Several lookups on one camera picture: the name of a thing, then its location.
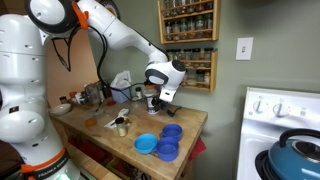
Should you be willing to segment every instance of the blue kettle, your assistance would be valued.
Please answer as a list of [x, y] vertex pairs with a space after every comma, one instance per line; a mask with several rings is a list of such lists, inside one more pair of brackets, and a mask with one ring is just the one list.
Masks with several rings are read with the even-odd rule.
[[311, 142], [289, 139], [298, 135], [320, 139], [320, 132], [316, 130], [285, 131], [268, 152], [270, 165], [281, 180], [319, 180], [320, 147]]

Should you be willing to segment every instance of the cup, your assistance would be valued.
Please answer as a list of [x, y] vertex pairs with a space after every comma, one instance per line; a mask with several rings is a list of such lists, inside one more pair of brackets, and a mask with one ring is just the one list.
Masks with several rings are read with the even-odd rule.
[[160, 137], [171, 137], [180, 141], [182, 138], [182, 128], [178, 124], [168, 124], [163, 127]]
[[172, 137], [162, 138], [158, 141], [154, 152], [158, 154], [158, 157], [162, 161], [173, 161], [179, 154], [179, 143]]

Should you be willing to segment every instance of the stove knob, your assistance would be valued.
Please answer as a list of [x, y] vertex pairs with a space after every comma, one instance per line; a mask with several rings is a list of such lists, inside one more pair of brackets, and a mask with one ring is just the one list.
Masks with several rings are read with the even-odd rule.
[[264, 101], [257, 101], [253, 104], [253, 109], [257, 112], [257, 113], [263, 113], [268, 109], [268, 104]]
[[285, 117], [289, 115], [290, 108], [284, 104], [277, 104], [273, 107], [273, 112], [277, 117]]

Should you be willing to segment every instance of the kettle handle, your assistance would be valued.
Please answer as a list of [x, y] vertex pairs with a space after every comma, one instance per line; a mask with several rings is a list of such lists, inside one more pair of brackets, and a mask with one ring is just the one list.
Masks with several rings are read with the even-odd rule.
[[280, 147], [283, 148], [286, 146], [286, 141], [287, 139], [289, 139], [289, 137], [298, 136], [298, 135], [312, 136], [320, 139], [320, 131], [316, 131], [312, 129], [290, 129], [281, 134], [280, 140], [279, 140]]

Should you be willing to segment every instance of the blue plate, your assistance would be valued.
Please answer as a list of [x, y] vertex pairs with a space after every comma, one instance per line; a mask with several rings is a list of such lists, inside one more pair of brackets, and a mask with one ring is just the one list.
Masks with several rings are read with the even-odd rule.
[[140, 154], [149, 154], [154, 151], [158, 143], [158, 139], [153, 134], [142, 134], [134, 141], [134, 148]]

